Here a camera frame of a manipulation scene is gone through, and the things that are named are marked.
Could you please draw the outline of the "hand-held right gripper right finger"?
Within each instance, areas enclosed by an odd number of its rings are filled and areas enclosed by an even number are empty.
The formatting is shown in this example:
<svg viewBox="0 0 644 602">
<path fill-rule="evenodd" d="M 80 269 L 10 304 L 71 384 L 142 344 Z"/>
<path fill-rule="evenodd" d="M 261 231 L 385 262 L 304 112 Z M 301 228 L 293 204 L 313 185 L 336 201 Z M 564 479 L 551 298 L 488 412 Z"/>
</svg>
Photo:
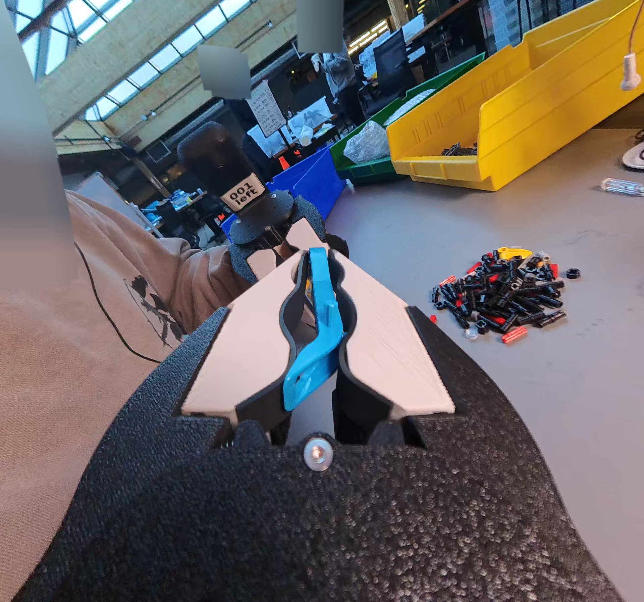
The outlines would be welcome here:
<svg viewBox="0 0 644 602">
<path fill-rule="evenodd" d="M 382 423 L 417 437 L 413 418 L 455 414 L 423 334 L 433 323 L 340 252 L 329 252 L 329 270 L 345 329 L 332 393 L 335 439 L 367 444 Z"/>
</svg>

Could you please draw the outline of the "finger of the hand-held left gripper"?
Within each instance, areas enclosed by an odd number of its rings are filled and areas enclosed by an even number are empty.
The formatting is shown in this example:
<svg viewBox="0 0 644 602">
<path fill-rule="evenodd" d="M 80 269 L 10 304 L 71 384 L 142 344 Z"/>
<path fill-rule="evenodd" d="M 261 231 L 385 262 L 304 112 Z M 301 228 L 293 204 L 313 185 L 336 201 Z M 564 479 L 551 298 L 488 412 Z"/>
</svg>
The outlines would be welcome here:
<svg viewBox="0 0 644 602">
<path fill-rule="evenodd" d="M 288 262 L 297 252 L 290 246 L 275 246 L 270 249 L 256 250 L 250 254 L 246 262 L 257 281 L 261 281 L 283 263 L 287 263 L 292 281 L 298 275 L 298 261 Z"/>
<path fill-rule="evenodd" d="M 329 245 L 323 241 L 307 219 L 300 219 L 290 226 L 288 231 L 288 247 L 293 253 L 305 252 L 311 248 L 324 248 L 329 251 Z"/>
</svg>

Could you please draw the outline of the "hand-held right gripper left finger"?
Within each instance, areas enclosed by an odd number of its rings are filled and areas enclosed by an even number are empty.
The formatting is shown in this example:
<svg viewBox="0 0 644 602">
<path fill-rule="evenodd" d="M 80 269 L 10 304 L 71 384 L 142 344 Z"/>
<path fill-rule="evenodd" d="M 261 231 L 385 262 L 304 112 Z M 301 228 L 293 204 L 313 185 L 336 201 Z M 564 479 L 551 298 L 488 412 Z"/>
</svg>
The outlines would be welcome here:
<svg viewBox="0 0 644 602">
<path fill-rule="evenodd" d="M 309 254 L 298 252 L 225 309 L 180 405 L 184 416 L 223 419 L 235 431 L 255 421 L 286 445 L 288 370 L 309 340 Z"/>
</svg>

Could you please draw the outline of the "blue plastic bin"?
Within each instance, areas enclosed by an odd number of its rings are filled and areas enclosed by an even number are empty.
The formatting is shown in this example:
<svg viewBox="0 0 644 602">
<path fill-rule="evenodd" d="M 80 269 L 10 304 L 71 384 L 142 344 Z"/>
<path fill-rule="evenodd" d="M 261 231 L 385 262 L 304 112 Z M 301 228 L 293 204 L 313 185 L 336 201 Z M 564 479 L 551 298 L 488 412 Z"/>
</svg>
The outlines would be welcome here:
<svg viewBox="0 0 644 602">
<path fill-rule="evenodd" d="M 307 217 L 314 228 L 324 228 L 346 187 L 335 171 L 330 149 L 324 148 L 264 181 L 258 169 L 238 148 L 224 155 L 225 166 L 217 166 L 216 195 L 232 215 L 222 228 L 232 242 L 250 242 L 266 228 Z"/>
</svg>

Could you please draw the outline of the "blue brick separator tool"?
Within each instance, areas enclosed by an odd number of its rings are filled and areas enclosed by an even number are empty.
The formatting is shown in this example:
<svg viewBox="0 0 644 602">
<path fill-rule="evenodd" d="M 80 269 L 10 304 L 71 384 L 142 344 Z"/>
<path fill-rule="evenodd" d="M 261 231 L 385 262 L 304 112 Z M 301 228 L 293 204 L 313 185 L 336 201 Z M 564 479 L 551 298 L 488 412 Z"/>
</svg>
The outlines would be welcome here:
<svg viewBox="0 0 644 602">
<path fill-rule="evenodd" d="M 338 348 L 344 326 L 335 297 L 328 253 L 323 247 L 309 250 L 310 293 L 316 320 L 316 338 L 296 356 L 283 382 L 283 403 L 293 411 L 337 370 Z"/>
</svg>

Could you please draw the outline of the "pile of small connector pins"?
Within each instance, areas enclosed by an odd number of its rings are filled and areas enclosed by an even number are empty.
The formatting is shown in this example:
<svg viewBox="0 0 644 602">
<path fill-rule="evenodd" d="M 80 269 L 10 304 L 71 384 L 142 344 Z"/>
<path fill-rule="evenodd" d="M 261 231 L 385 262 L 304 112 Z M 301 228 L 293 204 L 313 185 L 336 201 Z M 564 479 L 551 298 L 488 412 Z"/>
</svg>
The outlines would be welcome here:
<svg viewBox="0 0 644 602">
<path fill-rule="evenodd" d="M 501 246 L 485 252 L 461 275 L 435 284 L 429 299 L 434 310 L 453 318 L 463 338 L 464 330 L 474 327 L 478 339 L 490 335 L 512 346 L 532 329 L 565 324 L 566 283 L 581 278 L 579 268 L 561 269 L 544 251 Z"/>
</svg>

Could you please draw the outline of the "person's left forearm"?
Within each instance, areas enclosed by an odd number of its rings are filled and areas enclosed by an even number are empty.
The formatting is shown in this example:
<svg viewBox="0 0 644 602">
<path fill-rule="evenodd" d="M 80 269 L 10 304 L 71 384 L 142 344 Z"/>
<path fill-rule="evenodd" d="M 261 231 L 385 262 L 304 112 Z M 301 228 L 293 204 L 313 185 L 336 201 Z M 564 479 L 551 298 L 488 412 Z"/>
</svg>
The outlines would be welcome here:
<svg viewBox="0 0 644 602">
<path fill-rule="evenodd" d="M 160 296 L 185 334 L 194 332 L 251 287 L 232 267 L 227 246 L 197 250 L 178 238 L 160 243 L 170 255 L 160 270 L 164 284 Z"/>
</svg>

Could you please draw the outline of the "grey desk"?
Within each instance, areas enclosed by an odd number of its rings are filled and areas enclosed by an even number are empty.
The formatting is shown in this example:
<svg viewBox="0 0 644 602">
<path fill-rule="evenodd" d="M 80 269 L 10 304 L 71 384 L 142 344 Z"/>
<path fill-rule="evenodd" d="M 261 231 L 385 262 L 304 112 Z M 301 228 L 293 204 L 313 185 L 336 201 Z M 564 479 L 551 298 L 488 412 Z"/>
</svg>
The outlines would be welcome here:
<svg viewBox="0 0 644 602">
<path fill-rule="evenodd" d="M 551 255 L 568 317 L 516 344 L 439 326 L 512 402 L 577 530 L 626 601 L 643 600 L 643 199 L 609 194 L 636 129 L 593 129 L 497 192 L 402 181 L 347 187 L 326 227 L 350 259 L 408 304 L 485 252 Z"/>
</svg>

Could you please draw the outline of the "cluttered background table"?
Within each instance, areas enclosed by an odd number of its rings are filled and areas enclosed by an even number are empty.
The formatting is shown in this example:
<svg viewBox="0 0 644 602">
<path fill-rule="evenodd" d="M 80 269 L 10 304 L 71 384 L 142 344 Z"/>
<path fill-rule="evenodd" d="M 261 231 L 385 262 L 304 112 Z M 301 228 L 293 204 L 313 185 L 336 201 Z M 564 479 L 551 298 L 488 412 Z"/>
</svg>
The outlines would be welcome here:
<svg viewBox="0 0 644 602">
<path fill-rule="evenodd" d="M 198 188 L 196 192 L 187 193 L 183 190 L 174 191 L 168 198 L 161 201 L 154 201 L 141 209 L 144 213 L 152 213 L 157 211 L 157 207 L 162 203 L 169 202 L 173 205 L 175 211 L 179 212 L 185 210 L 187 207 L 196 204 L 207 196 L 206 191 Z"/>
</svg>

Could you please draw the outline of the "handwritten sign on stand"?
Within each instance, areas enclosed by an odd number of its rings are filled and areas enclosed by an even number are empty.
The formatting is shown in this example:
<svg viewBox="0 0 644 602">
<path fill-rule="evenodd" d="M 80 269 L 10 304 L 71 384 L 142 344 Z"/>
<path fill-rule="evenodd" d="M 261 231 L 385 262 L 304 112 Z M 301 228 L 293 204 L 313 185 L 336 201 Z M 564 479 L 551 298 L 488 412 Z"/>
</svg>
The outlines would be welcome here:
<svg viewBox="0 0 644 602">
<path fill-rule="evenodd" d="M 256 85 L 246 102 L 266 138 L 286 125 L 286 118 L 270 90 L 268 80 L 262 80 Z"/>
</svg>

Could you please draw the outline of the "black office chair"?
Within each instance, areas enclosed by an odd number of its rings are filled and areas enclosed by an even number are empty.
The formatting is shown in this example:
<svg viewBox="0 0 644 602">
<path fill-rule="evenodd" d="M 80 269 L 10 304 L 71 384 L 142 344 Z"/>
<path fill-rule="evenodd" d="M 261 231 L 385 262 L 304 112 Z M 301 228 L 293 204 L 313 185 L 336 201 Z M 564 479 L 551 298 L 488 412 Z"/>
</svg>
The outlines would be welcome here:
<svg viewBox="0 0 644 602">
<path fill-rule="evenodd" d="M 184 223 L 169 199 L 159 202 L 155 211 L 160 216 L 168 236 L 183 239 L 190 244 L 191 248 L 200 249 L 200 239 L 197 232 Z"/>
<path fill-rule="evenodd" d="M 365 119 L 370 119 L 396 99 L 403 98 L 407 90 L 416 85 L 402 29 L 376 47 L 374 57 L 377 79 L 359 89 Z"/>
</svg>

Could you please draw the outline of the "green plastic bin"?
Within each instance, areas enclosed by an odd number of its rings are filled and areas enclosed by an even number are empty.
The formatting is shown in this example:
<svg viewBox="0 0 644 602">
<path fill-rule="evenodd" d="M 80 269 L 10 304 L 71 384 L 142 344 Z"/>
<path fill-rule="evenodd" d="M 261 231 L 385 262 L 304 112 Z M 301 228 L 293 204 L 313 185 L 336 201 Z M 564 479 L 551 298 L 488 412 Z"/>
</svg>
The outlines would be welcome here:
<svg viewBox="0 0 644 602">
<path fill-rule="evenodd" d="M 384 107 L 378 113 L 373 115 L 369 120 L 372 120 L 381 126 L 386 119 L 388 119 L 405 101 L 409 100 L 420 91 L 427 89 L 437 89 L 441 91 L 449 84 L 458 80 L 462 75 L 471 71 L 476 66 L 480 65 L 486 58 L 486 53 L 483 52 L 476 56 L 467 59 L 463 63 L 456 65 L 447 71 L 431 78 L 427 82 L 421 83 L 410 90 L 408 90 L 403 98 L 396 99 L 391 104 Z M 393 167 L 391 158 L 376 159 L 362 164 L 354 164 L 343 155 L 344 148 L 347 141 L 358 134 L 364 127 L 366 121 L 351 131 L 348 136 L 343 137 L 339 142 L 335 143 L 330 148 L 330 154 L 333 158 L 336 172 L 341 179 L 348 180 L 354 186 L 362 186 L 373 183 L 380 183 L 386 181 L 396 181 L 401 178 Z"/>
</svg>

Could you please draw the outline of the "clear plastic storage box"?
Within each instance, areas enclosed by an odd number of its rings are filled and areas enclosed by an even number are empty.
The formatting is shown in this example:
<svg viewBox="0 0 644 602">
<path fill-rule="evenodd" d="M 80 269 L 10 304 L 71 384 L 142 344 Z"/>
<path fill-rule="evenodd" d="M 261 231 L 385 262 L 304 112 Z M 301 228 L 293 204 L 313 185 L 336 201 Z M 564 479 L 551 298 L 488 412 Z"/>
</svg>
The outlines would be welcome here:
<svg viewBox="0 0 644 602">
<path fill-rule="evenodd" d="M 289 130 L 299 137 L 305 126 L 317 131 L 324 123 L 330 123 L 334 114 L 334 105 L 332 104 L 332 107 L 329 107 L 326 97 L 323 96 L 288 119 L 287 125 Z"/>
</svg>

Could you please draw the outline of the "crumpled clear plastic bag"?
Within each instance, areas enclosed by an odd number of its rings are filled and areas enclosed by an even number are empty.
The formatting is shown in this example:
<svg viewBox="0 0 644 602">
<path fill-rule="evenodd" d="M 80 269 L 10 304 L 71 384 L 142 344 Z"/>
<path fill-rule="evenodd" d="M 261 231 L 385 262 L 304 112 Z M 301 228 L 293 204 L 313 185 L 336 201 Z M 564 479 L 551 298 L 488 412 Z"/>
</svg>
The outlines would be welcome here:
<svg viewBox="0 0 644 602">
<path fill-rule="evenodd" d="M 343 155 L 354 164 L 390 158 L 386 129 L 372 120 L 367 121 L 360 132 L 347 141 Z"/>
</svg>

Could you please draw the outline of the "flat bubble wrap bag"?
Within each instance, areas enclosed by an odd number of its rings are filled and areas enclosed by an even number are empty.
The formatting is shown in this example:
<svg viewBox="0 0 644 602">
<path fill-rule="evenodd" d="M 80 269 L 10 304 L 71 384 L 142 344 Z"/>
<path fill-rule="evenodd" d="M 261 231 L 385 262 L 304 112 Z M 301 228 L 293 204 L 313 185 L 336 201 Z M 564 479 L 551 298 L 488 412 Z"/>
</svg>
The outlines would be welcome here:
<svg viewBox="0 0 644 602">
<path fill-rule="evenodd" d="M 425 102 L 425 100 L 427 100 L 432 95 L 434 95 L 436 91 L 437 89 L 427 89 L 424 91 L 420 91 L 418 94 L 414 95 L 409 100 L 405 101 L 400 107 L 398 107 L 398 109 L 388 119 L 384 121 L 383 127 L 388 127 L 392 123 L 395 123 L 396 121 L 398 121 L 407 113 L 411 112 L 415 107 L 422 104 L 423 102 Z"/>
</svg>

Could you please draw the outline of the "yellow plastic parts bin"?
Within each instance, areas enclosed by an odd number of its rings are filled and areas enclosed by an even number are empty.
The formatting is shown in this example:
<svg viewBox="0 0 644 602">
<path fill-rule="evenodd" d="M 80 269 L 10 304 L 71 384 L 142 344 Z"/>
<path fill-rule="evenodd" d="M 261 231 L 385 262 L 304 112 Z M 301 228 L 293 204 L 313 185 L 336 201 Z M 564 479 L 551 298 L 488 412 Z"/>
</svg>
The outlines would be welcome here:
<svg viewBox="0 0 644 602">
<path fill-rule="evenodd" d="M 595 0 L 536 29 L 387 128 L 397 174 L 495 192 L 637 99 L 621 90 L 641 0 Z M 455 143 L 477 156 L 442 156 Z"/>
</svg>

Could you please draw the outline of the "clear-handled small screwdriver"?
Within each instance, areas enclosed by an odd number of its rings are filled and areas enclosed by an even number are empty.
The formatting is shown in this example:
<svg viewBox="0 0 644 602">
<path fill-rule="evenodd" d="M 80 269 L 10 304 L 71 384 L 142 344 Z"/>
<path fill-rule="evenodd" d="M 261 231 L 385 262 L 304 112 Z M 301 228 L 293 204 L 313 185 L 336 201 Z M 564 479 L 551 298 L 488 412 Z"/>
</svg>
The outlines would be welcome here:
<svg viewBox="0 0 644 602">
<path fill-rule="evenodd" d="M 606 178 L 601 181 L 600 188 L 604 192 L 613 194 L 627 195 L 633 197 L 643 197 L 644 189 L 643 184 L 637 181 Z"/>
</svg>

